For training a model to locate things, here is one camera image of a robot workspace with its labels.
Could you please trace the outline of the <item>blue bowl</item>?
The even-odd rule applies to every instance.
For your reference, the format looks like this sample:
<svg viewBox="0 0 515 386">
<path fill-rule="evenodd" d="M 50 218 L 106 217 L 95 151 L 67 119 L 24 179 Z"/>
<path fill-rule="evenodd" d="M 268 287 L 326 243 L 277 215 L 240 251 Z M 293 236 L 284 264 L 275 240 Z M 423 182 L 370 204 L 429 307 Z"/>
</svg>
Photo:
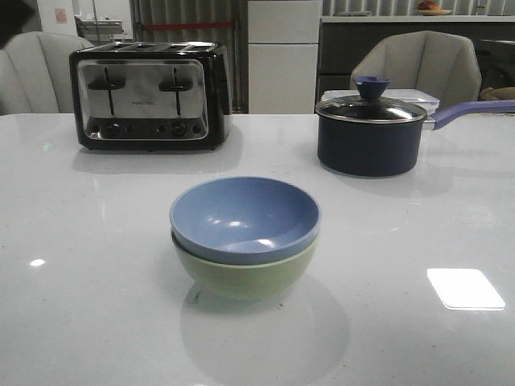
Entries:
<svg viewBox="0 0 515 386">
<path fill-rule="evenodd" d="M 300 188 L 263 177 L 228 177 L 196 185 L 170 209 L 171 231 L 191 254 L 227 265 L 280 261 L 319 233 L 317 202 Z"/>
</svg>

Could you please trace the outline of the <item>green bowl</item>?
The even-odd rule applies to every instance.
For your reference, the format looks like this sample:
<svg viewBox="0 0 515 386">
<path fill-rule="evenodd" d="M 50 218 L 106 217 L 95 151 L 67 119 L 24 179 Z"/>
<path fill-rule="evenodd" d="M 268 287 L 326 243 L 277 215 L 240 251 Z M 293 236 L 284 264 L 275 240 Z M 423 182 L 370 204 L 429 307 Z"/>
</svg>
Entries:
<svg viewBox="0 0 515 386">
<path fill-rule="evenodd" d="M 189 253 L 175 235 L 171 239 L 182 266 L 201 289 L 239 300 L 268 298 L 292 286 L 307 270 L 319 241 L 315 238 L 301 252 L 280 261 L 226 265 Z"/>
</svg>

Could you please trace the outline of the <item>black chrome four-slot toaster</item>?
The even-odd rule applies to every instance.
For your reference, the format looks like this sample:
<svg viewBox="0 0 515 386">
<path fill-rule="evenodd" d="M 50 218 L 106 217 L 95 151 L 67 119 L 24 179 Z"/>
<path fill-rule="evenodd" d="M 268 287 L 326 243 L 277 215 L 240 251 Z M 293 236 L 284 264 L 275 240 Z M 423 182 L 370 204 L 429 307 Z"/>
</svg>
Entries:
<svg viewBox="0 0 515 386">
<path fill-rule="evenodd" d="M 214 150 L 231 126 L 226 46 L 108 43 L 69 56 L 78 142 L 90 150 Z"/>
</svg>

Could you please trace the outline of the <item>dark blue saucepan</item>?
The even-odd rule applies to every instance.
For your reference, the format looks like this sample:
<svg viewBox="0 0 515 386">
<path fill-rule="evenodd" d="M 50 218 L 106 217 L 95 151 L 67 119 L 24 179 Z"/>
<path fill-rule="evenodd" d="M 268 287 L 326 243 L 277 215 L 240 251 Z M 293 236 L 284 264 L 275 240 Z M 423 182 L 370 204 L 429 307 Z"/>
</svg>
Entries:
<svg viewBox="0 0 515 386">
<path fill-rule="evenodd" d="M 423 123 L 441 129 L 471 113 L 512 113 L 514 101 L 474 101 L 441 109 L 411 123 L 372 124 L 319 117 L 317 155 L 329 169 L 360 177 L 387 177 L 414 168 Z"/>
</svg>

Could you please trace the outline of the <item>glass pot lid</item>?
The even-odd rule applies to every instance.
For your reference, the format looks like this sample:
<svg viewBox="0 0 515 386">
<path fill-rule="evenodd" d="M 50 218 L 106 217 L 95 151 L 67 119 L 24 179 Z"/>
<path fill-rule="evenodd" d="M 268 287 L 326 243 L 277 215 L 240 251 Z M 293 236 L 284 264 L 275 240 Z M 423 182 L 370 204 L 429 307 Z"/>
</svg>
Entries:
<svg viewBox="0 0 515 386">
<path fill-rule="evenodd" d="M 424 120 L 426 110 L 418 105 L 383 96 L 391 79 L 358 76 L 353 80 L 358 95 L 320 101 L 315 112 L 326 118 L 351 123 L 393 124 Z"/>
</svg>

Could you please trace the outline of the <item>white refrigerator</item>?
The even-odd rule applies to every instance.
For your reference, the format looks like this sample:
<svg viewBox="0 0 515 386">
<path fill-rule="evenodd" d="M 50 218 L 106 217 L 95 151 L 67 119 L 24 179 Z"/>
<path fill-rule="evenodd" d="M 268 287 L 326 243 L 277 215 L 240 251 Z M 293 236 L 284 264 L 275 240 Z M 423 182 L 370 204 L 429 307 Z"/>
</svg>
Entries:
<svg viewBox="0 0 515 386">
<path fill-rule="evenodd" d="M 322 5 L 248 2 L 249 113 L 313 113 Z"/>
</svg>

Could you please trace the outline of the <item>red barrier belt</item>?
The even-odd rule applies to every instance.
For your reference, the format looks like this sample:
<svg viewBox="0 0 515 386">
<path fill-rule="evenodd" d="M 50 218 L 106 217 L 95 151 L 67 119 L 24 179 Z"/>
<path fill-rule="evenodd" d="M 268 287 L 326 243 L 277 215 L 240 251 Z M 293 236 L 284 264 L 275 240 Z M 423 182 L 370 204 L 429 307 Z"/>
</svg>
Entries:
<svg viewBox="0 0 515 386">
<path fill-rule="evenodd" d="M 169 24 L 145 24 L 142 29 L 145 31 L 181 31 L 181 30 L 206 30 L 213 28 L 234 27 L 233 20 L 209 23 L 169 23 Z"/>
</svg>

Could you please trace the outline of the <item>clear plastic storage box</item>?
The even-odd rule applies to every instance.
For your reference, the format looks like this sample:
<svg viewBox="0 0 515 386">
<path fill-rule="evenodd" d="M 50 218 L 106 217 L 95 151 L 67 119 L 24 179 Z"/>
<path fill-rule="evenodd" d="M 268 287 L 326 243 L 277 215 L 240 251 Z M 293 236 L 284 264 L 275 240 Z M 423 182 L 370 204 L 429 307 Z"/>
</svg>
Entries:
<svg viewBox="0 0 515 386">
<path fill-rule="evenodd" d="M 359 92 L 355 89 L 327 90 L 320 97 L 325 101 L 336 97 L 358 96 Z M 382 96 L 400 101 L 405 101 L 423 107 L 429 114 L 433 114 L 439 108 L 439 99 L 430 96 L 417 89 L 386 89 Z"/>
</svg>

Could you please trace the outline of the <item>metal trolley cart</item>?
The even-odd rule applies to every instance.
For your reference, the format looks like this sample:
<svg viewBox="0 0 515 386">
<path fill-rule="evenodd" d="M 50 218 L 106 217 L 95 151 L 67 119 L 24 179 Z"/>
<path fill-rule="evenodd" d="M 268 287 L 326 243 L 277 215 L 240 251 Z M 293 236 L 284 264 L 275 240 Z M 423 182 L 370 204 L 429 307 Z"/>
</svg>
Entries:
<svg viewBox="0 0 515 386">
<path fill-rule="evenodd" d="M 127 0 L 72 1 L 78 34 L 92 42 L 132 40 L 130 2 Z"/>
</svg>

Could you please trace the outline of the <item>fruit bowl on counter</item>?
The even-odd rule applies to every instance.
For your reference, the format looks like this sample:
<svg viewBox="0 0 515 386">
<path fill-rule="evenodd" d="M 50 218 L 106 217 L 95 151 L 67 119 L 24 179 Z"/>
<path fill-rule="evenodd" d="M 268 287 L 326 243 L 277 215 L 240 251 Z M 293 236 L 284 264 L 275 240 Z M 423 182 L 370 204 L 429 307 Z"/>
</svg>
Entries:
<svg viewBox="0 0 515 386">
<path fill-rule="evenodd" d="M 452 10 L 442 9 L 433 1 L 421 1 L 416 6 L 416 11 L 423 16 L 444 16 L 452 12 Z"/>
</svg>

